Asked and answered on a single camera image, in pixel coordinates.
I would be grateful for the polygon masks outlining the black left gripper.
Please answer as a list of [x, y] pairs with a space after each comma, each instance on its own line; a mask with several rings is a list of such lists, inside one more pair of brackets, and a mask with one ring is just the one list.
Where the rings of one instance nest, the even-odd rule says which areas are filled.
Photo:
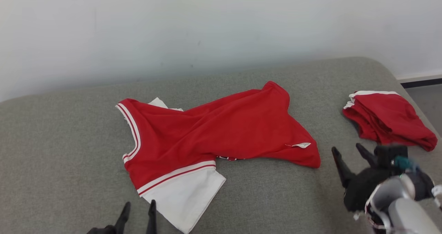
[[[126, 202], [115, 225], [107, 225], [104, 228], [93, 227], [87, 232], [87, 234], [123, 234], [126, 223], [129, 219], [130, 212], [131, 212], [131, 203]], [[157, 234], [156, 217], [157, 217], [156, 201], [152, 199], [148, 210], [149, 219], [148, 219], [146, 234]]]

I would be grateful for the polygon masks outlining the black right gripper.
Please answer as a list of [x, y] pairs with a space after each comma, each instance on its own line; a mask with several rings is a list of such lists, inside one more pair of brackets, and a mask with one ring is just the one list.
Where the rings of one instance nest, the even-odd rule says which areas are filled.
[[358, 174], [353, 173], [342, 159], [336, 147], [331, 148], [336, 164], [338, 176], [342, 187], [345, 189], [344, 206], [349, 212], [363, 211], [366, 201], [371, 196], [377, 185], [393, 176], [399, 176], [402, 171], [398, 169], [380, 169], [377, 167], [377, 156], [369, 152], [362, 144], [356, 143], [359, 154], [370, 165]]

